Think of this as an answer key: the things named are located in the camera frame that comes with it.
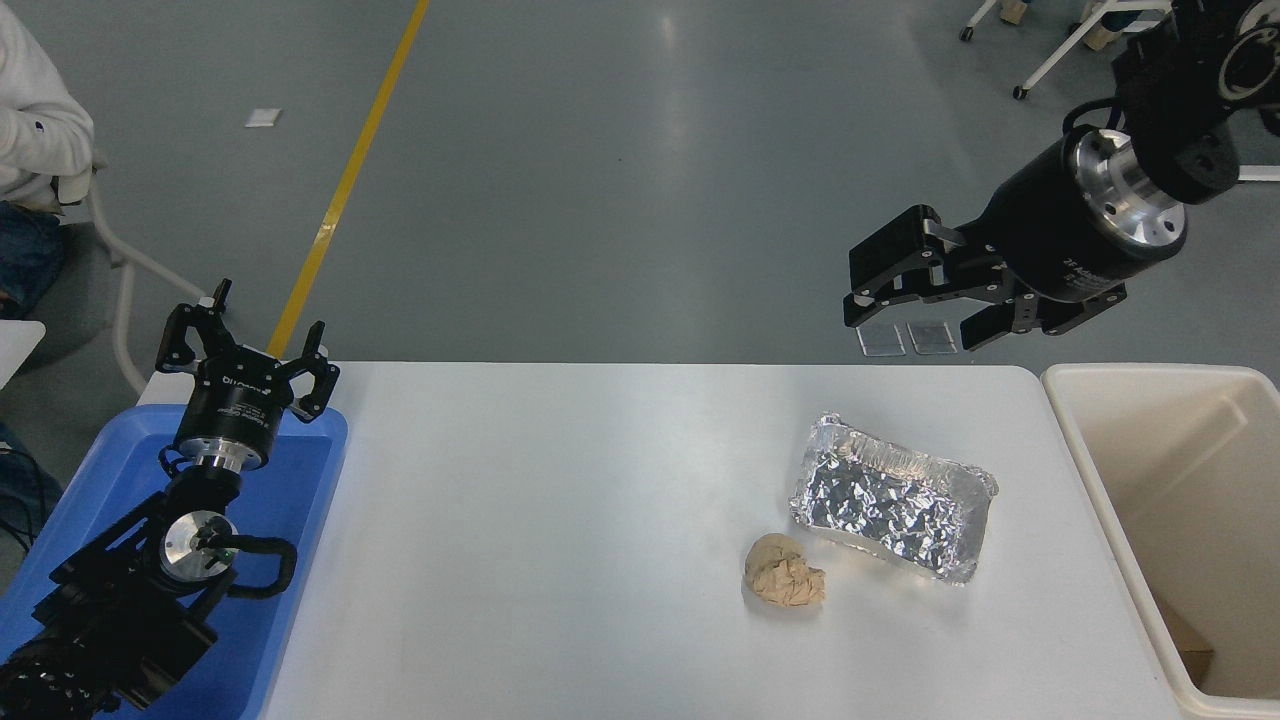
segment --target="white plastic bin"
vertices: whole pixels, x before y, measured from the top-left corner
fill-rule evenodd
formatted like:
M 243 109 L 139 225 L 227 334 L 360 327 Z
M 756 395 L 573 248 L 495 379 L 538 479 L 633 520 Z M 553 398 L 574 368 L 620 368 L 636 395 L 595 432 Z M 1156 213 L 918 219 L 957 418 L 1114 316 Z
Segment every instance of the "white plastic bin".
M 1055 365 L 1043 377 L 1184 711 L 1280 717 L 1280 393 L 1206 365 Z M 1152 592 L 1210 644 L 1192 685 Z

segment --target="gray floor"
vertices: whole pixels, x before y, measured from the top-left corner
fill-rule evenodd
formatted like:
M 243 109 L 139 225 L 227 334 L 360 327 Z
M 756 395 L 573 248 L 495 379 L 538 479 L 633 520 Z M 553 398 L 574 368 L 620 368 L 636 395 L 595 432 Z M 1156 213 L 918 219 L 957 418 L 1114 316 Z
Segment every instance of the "gray floor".
M 97 122 L 115 229 L 206 287 L 232 277 L 230 325 L 265 347 L 413 1 L 10 4 Z M 915 202 L 973 218 L 1112 88 L 1116 50 L 1082 49 L 1015 102 L 1078 4 L 965 45 L 977 4 L 435 0 L 303 320 L 339 360 L 868 363 L 841 323 L 849 247 Z M 261 106 L 279 126 L 242 128 Z M 1280 160 L 1239 120 L 1249 161 Z M 891 361 L 1280 378 L 1277 201 L 1194 209 L 1185 251 L 1069 336 Z M 143 281 L 140 359 L 179 300 Z M 882 318 L 977 309 L 952 305 Z M 0 416 L 65 479 L 132 401 L 104 338 L 15 379 Z

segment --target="chair leg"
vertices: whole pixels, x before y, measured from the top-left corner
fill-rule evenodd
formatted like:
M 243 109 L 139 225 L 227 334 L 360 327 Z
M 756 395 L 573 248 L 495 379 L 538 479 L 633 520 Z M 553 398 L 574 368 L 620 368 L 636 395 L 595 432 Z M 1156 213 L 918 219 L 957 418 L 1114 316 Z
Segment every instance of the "chair leg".
M 138 372 L 138 366 L 129 355 L 129 320 L 133 314 L 133 264 L 125 261 L 120 268 L 120 291 L 115 297 L 115 318 L 111 320 L 111 352 L 115 355 L 115 364 L 120 368 L 120 374 L 125 382 L 138 395 L 147 387 L 147 380 Z
M 152 275 L 156 275 L 157 278 L 165 281 L 166 283 L 174 286 L 175 288 L 183 291 L 184 293 L 195 297 L 196 300 L 200 300 L 201 297 L 205 297 L 207 295 L 205 291 L 187 282 L 187 279 L 179 275 L 178 273 L 155 261 L 155 259 L 152 259 L 146 252 L 142 252 L 137 247 L 133 247 L 132 245 L 120 240 L 120 237 L 111 231 L 110 225 L 106 224 L 106 218 L 102 214 L 102 205 L 97 197 L 97 182 L 93 181 L 90 188 L 91 190 L 86 200 L 88 202 L 90 215 L 93 218 L 93 227 L 97 229 L 97 233 L 102 237 L 102 243 L 106 245 L 106 247 L 111 252 L 115 252 L 116 255 L 123 256 L 125 260 L 134 263 L 137 266 L 142 268 L 143 270 L 147 270 Z
M 965 42 L 968 42 L 969 38 L 973 37 L 973 28 L 977 27 L 978 23 L 982 22 L 982 18 L 987 17 L 987 13 L 989 13 L 991 9 L 995 8 L 996 3 L 998 3 L 998 1 L 1000 0 L 984 0 L 983 4 L 982 4 L 982 6 L 978 8 L 978 12 L 974 13 L 972 18 L 969 18 L 969 23 L 965 24 L 964 29 L 960 31 L 960 40 L 964 40 Z
M 1084 22 L 1080 23 L 1080 27 L 1075 28 L 1075 32 L 1068 36 L 1068 38 L 1061 45 L 1057 46 L 1057 50 L 1055 50 L 1053 54 L 1048 56 L 1048 60 L 1044 60 L 1044 63 L 1041 64 L 1041 67 L 1036 68 L 1036 72 L 1032 73 L 1032 77 L 1027 78 L 1027 81 L 1023 85 L 1019 85 L 1018 87 L 1014 88 L 1014 97 L 1016 97 L 1018 100 L 1027 97 L 1027 94 L 1030 92 L 1033 87 L 1036 87 L 1036 83 L 1039 82 L 1041 78 L 1043 78 L 1046 74 L 1048 74 L 1048 72 L 1053 69 L 1053 65 L 1056 65 L 1059 60 L 1065 58 L 1066 54 L 1071 51 L 1071 47 L 1075 47 L 1075 44 L 1079 42 L 1080 38 L 1083 38 L 1085 33 L 1088 33 L 1093 28 L 1093 26 L 1098 24 L 1102 20 L 1102 15 L 1107 13 L 1107 9 L 1115 4 L 1116 0 L 1106 0 L 1105 3 L 1101 4 L 1101 6 L 1094 9 L 1092 15 L 1084 18 Z
M 1084 4 L 1084 8 L 1080 10 L 1080 22 L 1083 23 L 1084 20 L 1089 19 L 1089 17 L 1093 15 L 1093 10 L 1097 10 L 1098 5 L 1101 5 L 1102 1 L 1103 0 L 1088 0 Z
M 90 215 L 93 218 L 93 227 L 102 240 L 102 245 L 111 252 L 113 259 L 122 259 L 120 291 L 115 299 L 115 318 L 111 322 L 111 352 L 115 355 L 115 364 L 120 366 L 120 373 L 129 383 L 129 387 L 137 391 L 138 395 L 142 395 L 147 382 L 133 363 L 133 356 L 129 355 L 129 322 L 133 315 L 133 282 L 137 277 L 137 268 L 150 272 L 197 301 L 205 297 L 206 293 L 187 282 L 178 273 L 157 263 L 150 255 L 124 242 L 111 231 L 110 225 L 106 224 L 101 201 L 97 199 L 96 182 L 90 183 L 90 193 L 86 201 L 90 208 Z
M 1280 165 L 1240 165 L 1240 182 L 1280 182 Z

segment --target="blue jeans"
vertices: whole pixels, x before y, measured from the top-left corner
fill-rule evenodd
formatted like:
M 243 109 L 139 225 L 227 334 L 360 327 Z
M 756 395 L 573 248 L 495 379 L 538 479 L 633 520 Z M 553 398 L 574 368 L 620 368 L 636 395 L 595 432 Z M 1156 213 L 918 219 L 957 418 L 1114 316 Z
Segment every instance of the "blue jeans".
M 1023 3 L 1027 3 L 1028 5 L 1030 5 L 1033 1 L 1034 0 L 1023 0 Z M 1102 27 L 1110 29 L 1111 32 L 1120 32 L 1124 28 L 1126 28 L 1130 24 L 1133 24 L 1133 20 L 1138 19 L 1138 15 L 1140 15 L 1140 14 L 1142 14 L 1142 10 L 1125 10 L 1123 13 L 1107 13 L 1106 15 L 1102 15 L 1102 22 L 1100 24 Z
M 20 320 L 63 269 L 58 217 L 0 202 L 0 320 Z
M 40 533 L 63 489 L 4 423 L 0 423 L 0 442 L 15 451 L 0 452 L 0 520 L 27 541 Z M 6 539 L 9 533 L 0 529 L 0 542 Z

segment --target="white table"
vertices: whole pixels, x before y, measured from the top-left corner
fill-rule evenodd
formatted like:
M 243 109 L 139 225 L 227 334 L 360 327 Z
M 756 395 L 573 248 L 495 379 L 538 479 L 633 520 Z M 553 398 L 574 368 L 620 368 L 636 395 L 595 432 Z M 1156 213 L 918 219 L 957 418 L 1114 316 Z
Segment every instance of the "white table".
M 42 337 L 45 337 L 44 323 L 0 320 L 0 387 L 9 383 Z
M 1179 717 L 1025 370 L 342 369 L 347 462 L 265 717 Z M 788 519 L 826 410 L 997 477 L 968 587 Z M 827 570 L 820 609 L 744 588 L 768 532 Z

